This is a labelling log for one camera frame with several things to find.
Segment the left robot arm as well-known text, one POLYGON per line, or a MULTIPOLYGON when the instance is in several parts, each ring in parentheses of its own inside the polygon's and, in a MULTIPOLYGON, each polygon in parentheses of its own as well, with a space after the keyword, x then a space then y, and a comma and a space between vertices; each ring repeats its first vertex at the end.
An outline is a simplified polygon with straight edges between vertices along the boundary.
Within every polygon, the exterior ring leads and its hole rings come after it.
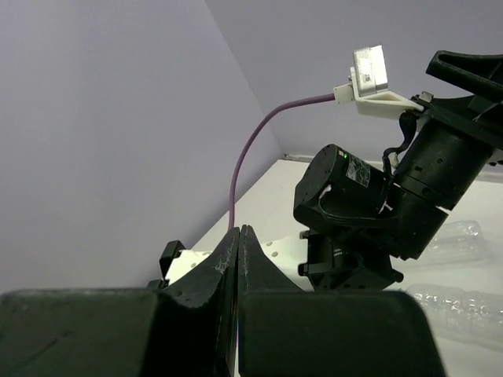
POLYGON ((381 168, 330 144, 311 160, 295 187, 293 217, 305 226, 280 253, 303 253, 287 272, 268 258, 252 227, 231 228, 206 258, 180 277, 185 256, 170 242, 159 288, 190 298, 239 283, 257 291, 381 290, 401 282, 393 258, 419 258, 448 213, 486 166, 502 162, 502 58, 446 50, 427 73, 467 91, 457 98, 423 92, 407 98, 389 89, 380 46, 358 49, 348 82, 308 104, 354 103, 360 114, 394 119, 402 143, 386 148, 381 168))

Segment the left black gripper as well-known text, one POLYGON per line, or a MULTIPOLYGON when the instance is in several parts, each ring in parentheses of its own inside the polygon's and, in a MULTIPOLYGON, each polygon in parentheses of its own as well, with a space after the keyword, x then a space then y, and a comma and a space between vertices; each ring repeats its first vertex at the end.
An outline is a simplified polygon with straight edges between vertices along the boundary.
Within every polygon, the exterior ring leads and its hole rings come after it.
MULTIPOLYGON (((481 97, 502 96, 502 55, 475 55, 440 50, 426 74, 481 97)), ((502 150, 502 104, 476 100, 477 96, 431 98, 416 95, 412 102, 424 107, 422 118, 473 137, 494 150, 502 150)))

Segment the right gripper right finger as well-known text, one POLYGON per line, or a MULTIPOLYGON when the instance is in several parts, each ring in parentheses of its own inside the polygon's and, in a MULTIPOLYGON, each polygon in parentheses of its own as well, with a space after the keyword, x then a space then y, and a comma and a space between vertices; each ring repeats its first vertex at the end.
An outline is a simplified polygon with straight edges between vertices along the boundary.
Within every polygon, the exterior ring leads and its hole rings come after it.
POLYGON ((307 292, 240 230, 238 370, 242 376, 444 376, 427 318, 401 291, 307 292))

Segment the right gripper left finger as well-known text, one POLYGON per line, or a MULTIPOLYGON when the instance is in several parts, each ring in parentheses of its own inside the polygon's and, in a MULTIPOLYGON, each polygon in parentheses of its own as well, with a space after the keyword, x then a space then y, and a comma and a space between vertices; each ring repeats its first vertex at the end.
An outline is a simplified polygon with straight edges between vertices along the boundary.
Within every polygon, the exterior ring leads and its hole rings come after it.
POLYGON ((231 376, 239 239, 166 287, 3 294, 2 375, 231 376))

